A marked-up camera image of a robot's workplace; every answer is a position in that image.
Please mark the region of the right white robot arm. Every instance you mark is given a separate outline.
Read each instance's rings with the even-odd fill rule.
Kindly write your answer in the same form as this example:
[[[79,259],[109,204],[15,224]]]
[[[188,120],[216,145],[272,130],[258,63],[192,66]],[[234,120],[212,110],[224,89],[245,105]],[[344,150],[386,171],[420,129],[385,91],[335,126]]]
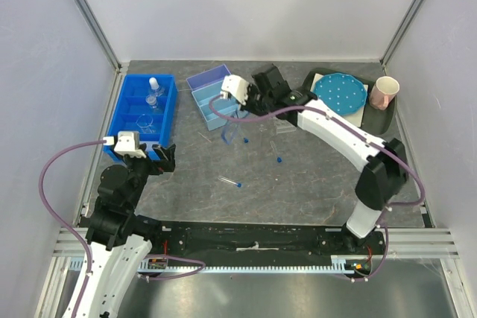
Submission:
[[[409,179],[403,143],[371,135],[344,120],[344,108],[327,105],[325,88],[333,82],[330,74],[319,80],[309,75],[300,86],[291,88],[279,69],[270,64],[252,78],[249,82],[238,75],[226,76],[221,94],[234,98],[242,110],[256,119],[279,118],[317,136],[359,171],[355,186],[358,202],[344,224],[341,244],[349,253],[361,252],[390,200]]]

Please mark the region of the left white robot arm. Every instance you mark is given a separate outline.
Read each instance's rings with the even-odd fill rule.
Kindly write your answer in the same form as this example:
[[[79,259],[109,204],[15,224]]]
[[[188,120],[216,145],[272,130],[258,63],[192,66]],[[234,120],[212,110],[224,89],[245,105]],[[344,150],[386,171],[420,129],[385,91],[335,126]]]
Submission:
[[[135,210],[148,177],[174,171],[176,146],[152,148],[156,160],[125,155],[101,173],[85,236],[92,257],[81,268],[88,282],[76,284],[65,317],[117,317],[140,262],[161,250],[162,233],[146,228]]]

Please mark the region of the blue safety glasses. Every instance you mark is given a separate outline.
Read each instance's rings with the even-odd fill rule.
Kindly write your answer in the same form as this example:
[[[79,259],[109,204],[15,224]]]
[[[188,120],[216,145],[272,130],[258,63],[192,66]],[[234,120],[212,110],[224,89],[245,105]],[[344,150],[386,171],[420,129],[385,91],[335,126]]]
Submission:
[[[242,141],[244,134],[241,128],[241,124],[236,121],[227,120],[226,124],[221,131],[221,139],[227,145],[231,145],[235,139]]]

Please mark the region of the clear flask white cap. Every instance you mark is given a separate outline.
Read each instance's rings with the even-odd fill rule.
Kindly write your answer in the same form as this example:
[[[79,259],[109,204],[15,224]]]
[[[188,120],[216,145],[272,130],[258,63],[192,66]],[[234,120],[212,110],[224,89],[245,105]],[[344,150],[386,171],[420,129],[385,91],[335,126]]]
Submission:
[[[155,77],[150,77],[149,80],[149,85],[150,85],[150,94],[155,96],[155,97],[160,97],[164,95],[165,93],[165,88],[164,86],[160,85],[158,80]]]

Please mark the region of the small glass beaker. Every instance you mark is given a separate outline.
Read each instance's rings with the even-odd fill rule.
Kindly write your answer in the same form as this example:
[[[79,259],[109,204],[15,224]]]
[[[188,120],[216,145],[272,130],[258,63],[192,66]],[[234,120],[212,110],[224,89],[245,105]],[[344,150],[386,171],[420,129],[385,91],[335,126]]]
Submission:
[[[159,105],[159,101],[157,99],[157,96],[155,95],[148,95],[145,98],[146,104],[150,107],[152,113],[154,114],[163,114],[163,110],[161,106]]]

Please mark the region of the glass funnel dish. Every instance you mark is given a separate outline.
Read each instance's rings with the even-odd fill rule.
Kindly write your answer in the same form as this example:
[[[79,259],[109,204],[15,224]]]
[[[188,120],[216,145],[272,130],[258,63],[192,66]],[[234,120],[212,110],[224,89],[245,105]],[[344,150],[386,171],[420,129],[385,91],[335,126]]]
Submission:
[[[136,126],[141,134],[155,134],[157,132],[154,119],[149,114],[140,115],[136,120]]]

